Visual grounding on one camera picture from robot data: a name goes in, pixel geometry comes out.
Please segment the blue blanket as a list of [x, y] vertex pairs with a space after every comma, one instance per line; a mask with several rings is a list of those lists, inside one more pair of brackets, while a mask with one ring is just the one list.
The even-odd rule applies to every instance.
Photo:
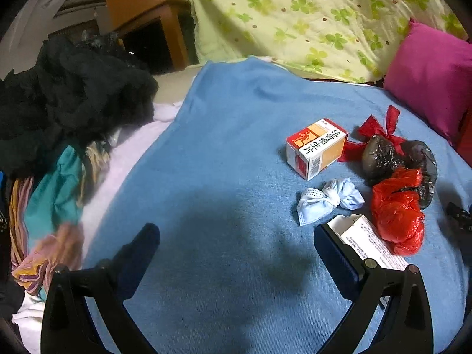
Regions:
[[304, 180], [286, 162], [286, 139], [322, 118], [348, 131], [383, 121], [393, 104], [379, 88], [307, 81], [257, 58], [206, 65], [118, 190], [85, 266], [152, 222], [161, 243], [126, 308], [156, 351], [317, 352], [350, 304], [296, 205], [334, 178], [365, 199], [371, 190], [358, 164]]

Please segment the wooden bedside cabinet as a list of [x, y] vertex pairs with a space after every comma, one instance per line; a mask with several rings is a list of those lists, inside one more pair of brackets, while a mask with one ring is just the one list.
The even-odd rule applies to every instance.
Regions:
[[113, 29], [121, 35], [155, 21], [163, 26], [173, 67], [181, 71], [190, 65], [178, 17], [190, 13], [189, 0], [106, 0]]

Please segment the magenta pillow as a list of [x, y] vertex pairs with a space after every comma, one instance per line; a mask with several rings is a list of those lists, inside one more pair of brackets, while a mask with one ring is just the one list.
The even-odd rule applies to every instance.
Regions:
[[410, 20], [384, 88], [455, 144], [471, 105], [471, 43]]

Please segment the green clover quilt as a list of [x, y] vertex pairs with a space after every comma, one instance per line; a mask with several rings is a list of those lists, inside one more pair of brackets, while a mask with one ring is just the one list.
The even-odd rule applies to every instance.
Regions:
[[378, 81], [409, 21], [460, 39], [445, 0], [189, 0], [200, 62], [268, 56], [310, 79]]

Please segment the white printed paper box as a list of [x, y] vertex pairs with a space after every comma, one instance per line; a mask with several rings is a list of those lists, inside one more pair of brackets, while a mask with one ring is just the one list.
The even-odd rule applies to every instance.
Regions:
[[408, 263], [403, 257], [390, 252], [366, 216], [337, 215], [327, 225], [343, 243], [353, 248], [362, 260], [375, 260], [384, 269], [403, 271], [407, 267]]

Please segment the red paper shopping bag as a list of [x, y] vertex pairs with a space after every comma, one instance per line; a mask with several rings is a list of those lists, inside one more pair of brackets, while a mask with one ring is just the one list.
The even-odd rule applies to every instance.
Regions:
[[459, 126], [459, 134], [455, 149], [458, 154], [468, 163], [471, 163], [472, 143], [472, 114], [471, 108], [467, 110]]

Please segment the red ribbon bow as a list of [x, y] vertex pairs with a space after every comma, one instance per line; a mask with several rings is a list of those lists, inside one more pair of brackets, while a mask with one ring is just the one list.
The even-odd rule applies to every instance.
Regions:
[[368, 117], [357, 130], [358, 134], [363, 137], [364, 142], [356, 143], [346, 141], [342, 155], [340, 158], [338, 158], [338, 160], [340, 162], [361, 161], [362, 154], [367, 147], [367, 143], [374, 135], [378, 135], [387, 139], [393, 144], [394, 151], [400, 155], [403, 155], [404, 152], [401, 149], [401, 144], [405, 142], [406, 139], [394, 135], [394, 132], [397, 128], [399, 115], [399, 109], [389, 106], [386, 112], [386, 128], [383, 128], [377, 118], [373, 115]]

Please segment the orange white medicine box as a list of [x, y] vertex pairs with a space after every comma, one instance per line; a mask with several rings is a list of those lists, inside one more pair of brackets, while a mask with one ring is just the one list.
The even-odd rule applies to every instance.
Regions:
[[286, 162], [310, 181], [337, 161], [348, 133], [328, 118], [322, 118], [286, 139]]

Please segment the colourful striped clothes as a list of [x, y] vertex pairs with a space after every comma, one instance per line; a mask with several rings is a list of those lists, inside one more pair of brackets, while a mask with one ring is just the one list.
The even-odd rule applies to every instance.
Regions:
[[46, 298], [57, 266], [79, 267], [79, 221], [108, 173], [110, 151], [105, 141], [91, 142], [83, 151], [69, 145], [41, 179], [14, 182], [9, 208], [11, 269], [14, 281], [30, 295]]

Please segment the red plastic bag ball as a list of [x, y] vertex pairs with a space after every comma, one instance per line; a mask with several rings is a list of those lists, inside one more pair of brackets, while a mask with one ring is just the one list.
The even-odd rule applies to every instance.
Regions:
[[394, 255], [412, 256], [422, 247], [425, 215], [416, 192], [421, 182], [420, 169], [399, 168], [373, 187], [373, 225]]

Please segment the black clothes pile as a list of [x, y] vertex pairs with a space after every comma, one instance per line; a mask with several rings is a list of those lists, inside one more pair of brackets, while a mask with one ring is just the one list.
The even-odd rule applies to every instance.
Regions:
[[84, 148], [118, 127], [146, 125], [157, 90], [149, 72], [52, 37], [32, 68], [1, 80], [1, 172], [29, 177], [69, 145]]

